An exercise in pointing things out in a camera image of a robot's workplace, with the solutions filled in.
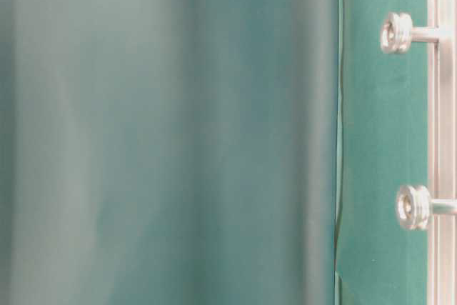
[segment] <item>teal fabric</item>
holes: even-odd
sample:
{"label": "teal fabric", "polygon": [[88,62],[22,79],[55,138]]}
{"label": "teal fabric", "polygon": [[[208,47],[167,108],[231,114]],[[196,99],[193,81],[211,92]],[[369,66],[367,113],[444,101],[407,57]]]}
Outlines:
{"label": "teal fabric", "polygon": [[0,2],[2,304],[333,303],[336,0]]}
{"label": "teal fabric", "polygon": [[426,24],[426,0],[343,0],[341,200],[336,271],[343,305],[426,303],[426,233],[396,223],[402,184],[427,182],[427,55],[383,55],[389,11]]}
{"label": "teal fabric", "polygon": [[304,3],[304,303],[333,304],[338,0]]}

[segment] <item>green curtain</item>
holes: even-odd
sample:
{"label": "green curtain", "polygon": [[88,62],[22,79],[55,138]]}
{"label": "green curtain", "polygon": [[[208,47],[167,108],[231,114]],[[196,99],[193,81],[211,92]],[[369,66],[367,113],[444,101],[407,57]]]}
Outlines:
{"label": "green curtain", "polygon": [[383,55],[387,13],[426,24],[426,0],[343,0],[341,201],[336,269],[342,305],[426,303],[426,233],[396,223],[402,184],[427,182],[426,45]]}
{"label": "green curtain", "polygon": [[333,303],[337,0],[0,2],[2,304]]}

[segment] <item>metal frame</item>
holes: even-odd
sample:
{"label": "metal frame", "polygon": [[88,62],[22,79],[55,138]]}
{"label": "metal frame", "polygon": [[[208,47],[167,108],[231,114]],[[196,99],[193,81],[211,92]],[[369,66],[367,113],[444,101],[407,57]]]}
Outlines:
{"label": "metal frame", "polygon": [[[428,26],[444,34],[428,45],[428,190],[456,198],[456,0],[428,0]],[[432,216],[428,229],[428,305],[457,304],[456,217]]]}

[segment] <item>silver hardware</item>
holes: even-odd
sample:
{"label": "silver hardware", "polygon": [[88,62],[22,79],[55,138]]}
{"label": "silver hardware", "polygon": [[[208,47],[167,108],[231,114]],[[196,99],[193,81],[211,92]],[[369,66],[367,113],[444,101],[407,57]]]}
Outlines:
{"label": "silver hardware", "polygon": [[457,0],[427,0],[428,27],[390,13],[381,29],[384,53],[428,49],[428,188],[402,186],[397,218],[406,229],[428,229],[427,304],[457,304]]}
{"label": "silver hardware", "polygon": [[390,12],[381,27],[381,50],[385,54],[404,54],[411,42],[437,43],[440,31],[437,28],[414,27],[409,14]]}
{"label": "silver hardware", "polygon": [[433,215],[457,215],[457,200],[432,199],[425,186],[402,186],[396,199],[400,225],[408,230],[425,230]]}

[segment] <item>round metal knob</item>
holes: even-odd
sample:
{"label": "round metal knob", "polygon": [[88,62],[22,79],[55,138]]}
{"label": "round metal knob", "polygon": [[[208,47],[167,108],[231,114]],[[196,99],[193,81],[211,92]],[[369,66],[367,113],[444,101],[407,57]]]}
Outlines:
{"label": "round metal knob", "polygon": [[427,229],[431,217],[431,197],[424,186],[402,186],[396,199],[399,224],[408,230]]}
{"label": "round metal knob", "polygon": [[413,20],[409,14],[391,12],[381,27],[381,50],[385,54],[404,54],[411,46]]}
{"label": "round metal knob", "polygon": [[457,215],[456,199],[432,199],[425,186],[402,186],[396,199],[400,225],[408,230],[425,230],[432,216]]}
{"label": "round metal knob", "polygon": [[381,50],[385,54],[404,54],[411,42],[436,43],[442,35],[438,28],[414,27],[409,14],[390,12],[381,27]]}

